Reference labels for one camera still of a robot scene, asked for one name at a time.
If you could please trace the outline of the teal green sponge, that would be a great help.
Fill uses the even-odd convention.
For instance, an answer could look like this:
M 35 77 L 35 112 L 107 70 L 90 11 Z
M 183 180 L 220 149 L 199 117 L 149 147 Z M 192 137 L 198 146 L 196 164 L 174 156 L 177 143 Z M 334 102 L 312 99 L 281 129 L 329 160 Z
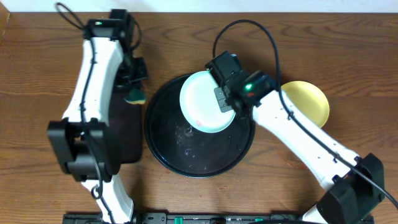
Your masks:
M 146 95 L 142 90 L 133 88 L 124 97 L 124 101 L 132 105 L 143 105 L 146 102 Z

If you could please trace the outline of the light blue plate top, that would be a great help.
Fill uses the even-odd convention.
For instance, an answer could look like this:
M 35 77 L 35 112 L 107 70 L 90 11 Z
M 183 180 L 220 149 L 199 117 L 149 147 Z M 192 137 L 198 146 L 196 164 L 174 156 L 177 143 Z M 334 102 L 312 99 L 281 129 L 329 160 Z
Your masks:
M 226 129 L 236 115 L 233 110 L 222 112 L 216 98 L 218 84 L 207 71 L 190 75 L 180 90 L 180 108 L 184 118 L 204 133 L 218 133 Z

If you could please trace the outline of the yellow plate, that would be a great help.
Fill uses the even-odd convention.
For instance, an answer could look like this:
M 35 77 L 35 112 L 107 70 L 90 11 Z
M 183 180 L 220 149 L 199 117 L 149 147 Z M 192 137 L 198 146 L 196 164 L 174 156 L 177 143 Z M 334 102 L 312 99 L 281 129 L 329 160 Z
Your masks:
M 330 114 L 330 105 L 325 94 L 314 84 L 292 81 L 282 85 L 282 90 L 291 102 L 313 123 L 322 128 Z

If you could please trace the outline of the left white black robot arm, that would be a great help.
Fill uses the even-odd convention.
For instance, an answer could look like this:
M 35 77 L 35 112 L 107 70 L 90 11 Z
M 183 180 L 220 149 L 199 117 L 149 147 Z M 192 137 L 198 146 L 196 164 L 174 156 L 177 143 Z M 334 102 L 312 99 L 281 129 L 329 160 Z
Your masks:
M 136 223 L 134 201 L 120 170 L 142 156 L 142 109 L 147 78 L 143 58 L 135 57 L 139 24 L 125 9 L 106 19 L 68 22 L 83 34 L 83 60 L 71 101 L 47 134 L 61 170 L 90 191 L 101 209 L 95 217 L 65 216 L 75 223 Z

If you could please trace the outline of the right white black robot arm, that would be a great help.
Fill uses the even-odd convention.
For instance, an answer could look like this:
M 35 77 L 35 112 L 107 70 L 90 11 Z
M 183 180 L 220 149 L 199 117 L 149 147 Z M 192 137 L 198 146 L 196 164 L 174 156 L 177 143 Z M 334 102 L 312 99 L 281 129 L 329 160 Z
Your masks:
M 268 74 L 248 75 L 237 57 L 223 52 L 206 64 L 226 104 L 275 135 L 312 172 L 325 195 L 301 219 L 360 223 L 385 195 L 384 166 L 372 153 L 360 157 L 310 121 Z

